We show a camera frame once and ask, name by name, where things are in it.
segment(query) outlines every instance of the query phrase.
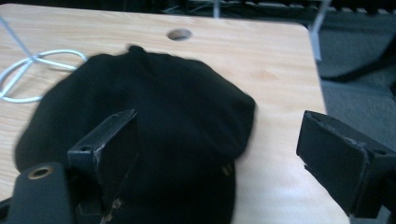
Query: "metal leg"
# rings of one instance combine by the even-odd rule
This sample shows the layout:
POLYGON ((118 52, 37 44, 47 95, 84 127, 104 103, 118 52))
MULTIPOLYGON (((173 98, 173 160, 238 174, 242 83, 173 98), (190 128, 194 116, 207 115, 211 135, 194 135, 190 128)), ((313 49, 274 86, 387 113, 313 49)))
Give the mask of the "metal leg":
POLYGON ((213 0, 213 17, 218 19, 220 17, 220 0, 213 0))
POLYGON ((324 17, 326 16, 327 9, 330 5, 332 0, 323 0, 320 8, 318 15, 315 17, 314 24, 312 26, 309 26, 309 34, 311 37, 311 44, 312 48, 314 50, 314 57, 317 61, 321 61, 321 55, 320 55, 320 45, 319 45, 319 30, 320 26, 324 21, 324 17))

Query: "wooden table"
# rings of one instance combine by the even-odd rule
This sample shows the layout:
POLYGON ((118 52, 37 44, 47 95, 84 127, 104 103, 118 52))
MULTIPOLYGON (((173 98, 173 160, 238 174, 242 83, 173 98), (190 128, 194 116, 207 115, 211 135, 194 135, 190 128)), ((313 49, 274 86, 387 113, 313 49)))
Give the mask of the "wooden table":
MULTIPOLYGON (((306 109, 324 112, 307 30, 298 24, 214 20, 55 7, 2 5, 0 13, 33 53, 76 49, 90 56, 120 54, 130 44, 209 64, 257 102, 255 130, 237 162, 233 223, 348 223, 295 150, 306 109), (192 37, 170 40, 185 28, 192 37)), ((0 28, 0 71, 25 58, 0 28)), ((74 57, 60 57, 79 64, 74 57)), ((11 93, 42 93, 66 73, 36 66, 11 93)), ((11 196, 18 172, 13 148, 36 103, 0 101, 0 200, 11 196)))

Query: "white cable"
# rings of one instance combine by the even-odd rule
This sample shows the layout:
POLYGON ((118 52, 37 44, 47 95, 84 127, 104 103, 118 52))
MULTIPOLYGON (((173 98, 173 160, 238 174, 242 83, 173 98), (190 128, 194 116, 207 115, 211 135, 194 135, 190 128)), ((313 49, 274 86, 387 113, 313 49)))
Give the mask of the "white cable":
POLYGON ((77 68, 74 66, 71 66, 71 65, 67 65, 67 64, 63 64, 63 63, 56 63, 53 61, 42 59, 43 57, 46 57, 46 56, 50 56, 50 55, 54 55, 54 54, 65 54, 65 53, 75 54, 75 55, 79 56, 84 62, 87 61, 87 57, 85 57, 84 54, 82 54, 81 52, 78 52, 76 50, 56 49, 56 50, 50 50, 50 51, 38 53, 37 55, 31 56, 31 57, 21 60, 17 63, 14 63, 0 75, 0 88, 3 86, 3 84, 6 81, 8 76, 13 74, 13 72, 18 70, 19 68, 21 70, 8 82, 8 84, 3 89, 0 89, 0 99, 3 99, 5 101, 11 102, 11 103, 16 103, 16 104, 25 104, 25 103, 32 103, 32 102, 40 101, 42 96, 15 99, 15 98, 7 97, 7 93, 12 89, 12 87, 17 83, 17 81, 23 76, 23 74, 27 71, 27 69, 33 63, 46 63, 46 64, 50 64, 53 66, 59 66, 59 67, 65 68, 65 69, 69 69, 72 71, 76 70, 77 68))

